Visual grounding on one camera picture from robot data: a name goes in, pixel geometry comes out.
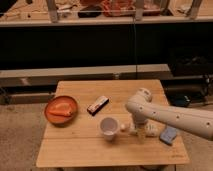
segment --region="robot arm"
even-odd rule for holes
[[[162,106],[151,103],[151,100],[152,94],[145,88],[128,99],[126,109],[132,113],[136,127],[150,118],[213,141],[213,112]]]

